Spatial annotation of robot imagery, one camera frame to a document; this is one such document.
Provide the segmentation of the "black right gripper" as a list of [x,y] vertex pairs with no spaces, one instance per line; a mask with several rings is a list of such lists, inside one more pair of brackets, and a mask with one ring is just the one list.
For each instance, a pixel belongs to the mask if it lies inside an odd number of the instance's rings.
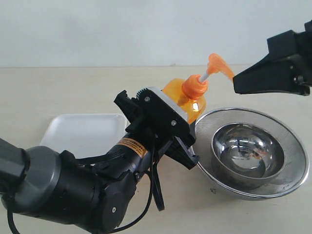
[[233,78],[237,94],[287,93],[308,96],[312,87],[312,22],[303,32],[267,39],[269,53]]

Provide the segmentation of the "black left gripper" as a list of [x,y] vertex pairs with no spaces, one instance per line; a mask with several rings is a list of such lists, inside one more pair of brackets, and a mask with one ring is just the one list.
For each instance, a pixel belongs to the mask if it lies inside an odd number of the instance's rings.
[[118,147],[132,150],[138,156],[166,155],[187,169],[192,169],[198,163],[198,156],[190,151],[195,144],[195,131],[181,138],[156,132],[145,111],[139,106],[137,97],[130,98],[127,91],[121,91],[114,103],[119,107],[130,125],[126,135],[117,143]]

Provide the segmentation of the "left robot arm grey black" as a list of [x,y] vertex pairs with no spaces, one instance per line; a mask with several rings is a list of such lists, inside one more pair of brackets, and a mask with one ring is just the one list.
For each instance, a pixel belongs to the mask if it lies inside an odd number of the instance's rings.
[[195,121],[160,90],[136,97],[120,92],[115,104],[129,121],[125,136],[106,154],[77,159],[45,146],[29,149],[0,142],[0,198],[12,233],[14,214],[76,225],[92,234],[124,230],[121,222],[144,175],[149,201],[164,209],[157,165],[166,155],[188,169],[199,160],[190,152]]

